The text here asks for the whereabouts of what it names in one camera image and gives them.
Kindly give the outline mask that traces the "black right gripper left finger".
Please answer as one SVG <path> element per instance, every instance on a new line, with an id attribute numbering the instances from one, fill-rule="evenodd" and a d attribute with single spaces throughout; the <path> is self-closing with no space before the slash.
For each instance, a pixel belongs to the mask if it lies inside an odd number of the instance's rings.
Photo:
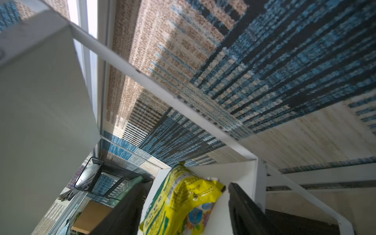
<path id="1" fill-rule="evenodd" d="M 97 225 L 91 235 L 136 235 L 144 206 L 145 188 L 138 183 Z"/>

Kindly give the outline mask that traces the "yellow fertilizer bag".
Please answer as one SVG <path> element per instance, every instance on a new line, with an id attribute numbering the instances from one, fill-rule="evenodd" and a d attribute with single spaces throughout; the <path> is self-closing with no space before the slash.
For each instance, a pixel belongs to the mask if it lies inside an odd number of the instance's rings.
<path id="1" fill-rule="evenodd" d="M 179 162 L 167 174 L 139 228 L 144 235 L 201 235 L 226 187 L 202 178 Z"/>

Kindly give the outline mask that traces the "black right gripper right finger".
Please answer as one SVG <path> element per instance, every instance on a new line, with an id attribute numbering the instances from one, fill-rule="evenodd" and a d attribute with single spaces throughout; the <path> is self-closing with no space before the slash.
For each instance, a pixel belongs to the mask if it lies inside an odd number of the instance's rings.
<path id="1" fill-rule="evenodd" d="M 281 235 L 264 212 L 236 183 L 230 183 L 229 212 L 234 235 Z"/>

